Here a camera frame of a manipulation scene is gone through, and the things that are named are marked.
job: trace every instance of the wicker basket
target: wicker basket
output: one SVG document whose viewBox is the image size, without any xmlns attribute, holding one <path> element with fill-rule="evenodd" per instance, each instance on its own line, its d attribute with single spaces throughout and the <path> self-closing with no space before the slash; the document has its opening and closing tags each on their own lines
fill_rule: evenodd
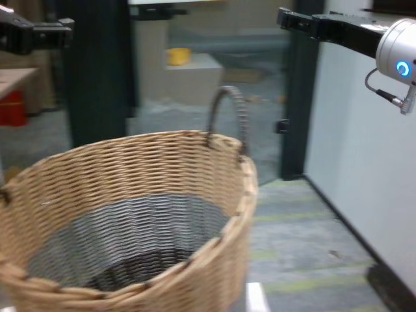
<svg viewBox="0 0 416 312">
<path fill-rule="evenodd" d="M 231 95 L 241 141 L 213 134 Z M 241 292 L 257 196 L 246 109 L 222 87 L 208 132 L 107 140 L 1 191 L 0 280 L 19 312 L 221 312 Z"/>
</svg>

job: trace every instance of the wooden table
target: wooden table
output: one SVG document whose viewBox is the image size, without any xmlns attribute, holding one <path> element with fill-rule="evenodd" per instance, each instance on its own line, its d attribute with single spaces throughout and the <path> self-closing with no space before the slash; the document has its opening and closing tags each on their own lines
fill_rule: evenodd
<svg viewBox="0 0 416 312">
<path fill-rule="evenodd" d="M 37 71 L 37 68 L 0 70 L 0 99 L 24 85 L 30 78 L 35 76 Z"/>
</svg>

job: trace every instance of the white wall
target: white wall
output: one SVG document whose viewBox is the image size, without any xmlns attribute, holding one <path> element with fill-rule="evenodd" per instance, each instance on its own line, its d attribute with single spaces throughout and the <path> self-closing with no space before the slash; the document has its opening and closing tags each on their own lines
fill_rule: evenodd
<svg viewBox="0 0 416 312">
<path fill-rule="evenodd" d="M 172 26 L 202 35 L 281 34 L 279 7 L 293 0 L 223 0 L 180 5 L 190 14 L 177 16 Z"/>
<path fill-rule="evenodd" d="M 328 0 L 357 13 L 370 1 Z M 306 172 L 416 294 L 416 113 L 400 114 L 369 92 L 375 61 L 322 44 Z M 376 74 L 377 88 L 406 86 Z"/>
</svg>

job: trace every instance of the striped carpet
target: striped carpet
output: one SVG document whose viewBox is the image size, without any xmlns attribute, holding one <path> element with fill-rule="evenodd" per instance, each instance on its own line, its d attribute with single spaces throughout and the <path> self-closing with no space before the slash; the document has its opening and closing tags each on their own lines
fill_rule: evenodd
<svg viewBox="0 0 416 312">
<path fill-rule="evenodd" d="M 251 282 L 273 312 L 386 312 L 364 274 L 373 260 L 307 182 L 260 188 Z"/>
</svg>

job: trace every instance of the gray basket liner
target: gray basket liner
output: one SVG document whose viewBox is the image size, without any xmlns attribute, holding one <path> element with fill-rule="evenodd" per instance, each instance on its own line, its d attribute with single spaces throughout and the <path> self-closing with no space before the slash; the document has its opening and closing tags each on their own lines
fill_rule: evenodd
<svg viewBox="0 0 416 312">
<path fill-rule="evenodd" d="M 196 196 L 117 201 L 57 231 L 31 258 L 28 271 L 63 287 L 115 291 L 186 261 L 219 236 L 228 220 L 217 206 Z"/>
</svg>

